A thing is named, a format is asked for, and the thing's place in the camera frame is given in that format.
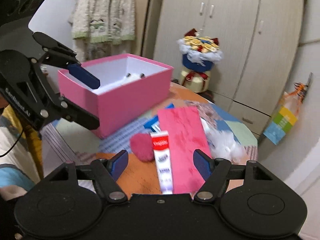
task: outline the blue gripper pad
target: blue gripper pad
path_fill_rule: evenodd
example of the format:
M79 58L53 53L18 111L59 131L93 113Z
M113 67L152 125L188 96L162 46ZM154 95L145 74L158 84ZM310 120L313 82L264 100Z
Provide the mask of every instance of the blue gripper pad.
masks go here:
M111 166L111 177L117 181L124 172L125 168L128 166L129 162L129 155L127 151L121 151L118 154L116 154L114 157L112 157L109 162L112 164Z
M70 75L74 76L76 79L80 80L83 84L87 85L91 89L97 89L100 87L100 79L96 78L85 68L81 67L79 64L68 65L68 70Z
M204 180L207 180L212 174L212 171L210 169L210 161L212 161L212 159L209 156L207 156L205 153L203 152L200 153L198 151L199 150L195 150L193 152L193 164L199 171L202 178Z

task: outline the red ribbon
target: red ribbon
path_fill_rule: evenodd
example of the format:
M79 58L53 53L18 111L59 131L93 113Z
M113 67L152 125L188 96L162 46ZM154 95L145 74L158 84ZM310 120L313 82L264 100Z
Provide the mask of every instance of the red ribbon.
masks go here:
M208 79L208 75L206 75L205 73L203 72L196 72L196 71L191 71L188 75L186 75L183 83L182 83L182 86L184 86L185 82L186 81L192 81L193 77L198 74L200 77L202 77L203 79L203 83L202 83L202 89L201 91L204 89L204 86L205 86L205 82L207 81Z

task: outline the pink box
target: pink box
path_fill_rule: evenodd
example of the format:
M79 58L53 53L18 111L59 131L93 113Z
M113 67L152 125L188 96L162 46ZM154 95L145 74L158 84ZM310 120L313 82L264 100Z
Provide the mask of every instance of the pink box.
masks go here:
M103 138L131 122L169 95L173 67L131 54L84 62L101 86L91 89L68 70L58 72L60 94L99 117L93 132Z

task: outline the metal bolt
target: metal bolt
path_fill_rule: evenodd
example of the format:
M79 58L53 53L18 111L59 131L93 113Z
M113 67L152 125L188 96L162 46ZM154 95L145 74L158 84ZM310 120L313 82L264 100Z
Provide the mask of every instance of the metal bolt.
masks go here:
M111 198L113 200L120 200L120 199L123 199L124 197L125 197L125 194L120 191L111 192L109 194L109 198Z
M67 104L65 101L62 101L62 102L61 102L61 106L62 106L63 108L68 108L68 104Z
M211 199L213 197L211 192L208 191L201 191L197 194L197 197L201 200L207 200L207 199Z
M20 235L19 233L15 233L14 238L17 240L20 240L20 239L22 239L22 235Z
M48 113L47 110L42 109L42 110L40 111L40 115L41 115L43 118L48 118L49 113Z

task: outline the white wall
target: white wall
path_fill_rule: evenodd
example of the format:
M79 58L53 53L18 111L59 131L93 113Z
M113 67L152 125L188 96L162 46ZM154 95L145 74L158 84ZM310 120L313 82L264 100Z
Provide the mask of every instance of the white wall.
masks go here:
M305 240L320 239L320 0L307 0L300 47L286 91L294 82L313 82L302 105L299 120L289 134L273 146L264 140L259 161L294 189L307 204L307 220L300 231Z
M71 25L68 18L74 9L76 0L45 0L29 23L33 32L42 32L72 49ZM32 37L24 37L23 43L30 44L38 52ZM58 92L58 68L48 66L48 81L55 92Z
M320 0L307 0L301 42L320 38ZM299 120L277 146L264 140L259 148L259 161L280 179L286 180L313 148L320 150L320 42L298 48L286 91L293 91L294 82L307 82L312 72L313 83L302 105Z

